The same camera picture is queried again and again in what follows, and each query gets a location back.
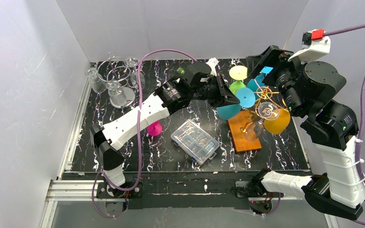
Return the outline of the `green plastic wine glass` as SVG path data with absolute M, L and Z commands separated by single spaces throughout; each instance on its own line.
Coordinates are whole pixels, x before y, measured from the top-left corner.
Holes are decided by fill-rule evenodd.
M 247 78 L 247 67 L 234 66 L 229 70 L 229 76 L 232 79 L 232 83 L 229 89 L 236 94 L 241 88 L 245 88 L 244 80 Z

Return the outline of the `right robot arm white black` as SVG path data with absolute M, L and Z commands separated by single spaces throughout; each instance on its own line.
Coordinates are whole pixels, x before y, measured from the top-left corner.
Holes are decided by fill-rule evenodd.
M 320 151 L 326 172 L 294 176 L 262 169 L 240 188 L 240 194 L 282 193 L 305 199 L 321 213 L 357 220 L 365 202 L 365 180 L 355 157 L 359 127 L 355 112 L 334 100 L 346 84 L 345 77 L 327 62 L 301 60 L 275 45 L 246 61 L 249 78 L 271 67 L 263 83 L 277 88 L 291 116 L 304 118 L 300 126 Z

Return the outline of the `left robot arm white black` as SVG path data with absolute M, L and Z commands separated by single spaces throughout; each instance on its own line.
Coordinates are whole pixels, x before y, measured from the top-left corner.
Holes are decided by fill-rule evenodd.
M 156 88 L 146 100 L 140 100 L 136 108 L 110 123 L 90 127 L 91 146 L 100 157 L 101 172 L 111 188 L 131 191 L 141 178 L 139 173 L 132 187 L 122 186 L 125 159 L 119 149 L 132 137 L 140 137 L 140 132 L 149 125 L 186 108 L 192 100 L 205 100 L 213 108 L 240 102 L 220 74 L 212 72 L 209 64 L 195 61 L 183 73 L 178 72 Z

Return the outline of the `blue plastic wine glass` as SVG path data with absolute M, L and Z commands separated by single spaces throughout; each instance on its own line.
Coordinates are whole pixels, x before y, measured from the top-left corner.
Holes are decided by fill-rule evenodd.
M 242 108 L 251 108 L 255 104 L 255 94 L 247 87 L 238 89 L 234 95 L 235 100 L 231 104 L 216 108 L 217 115 L 223 120 L 229 120 L 235 117 Z

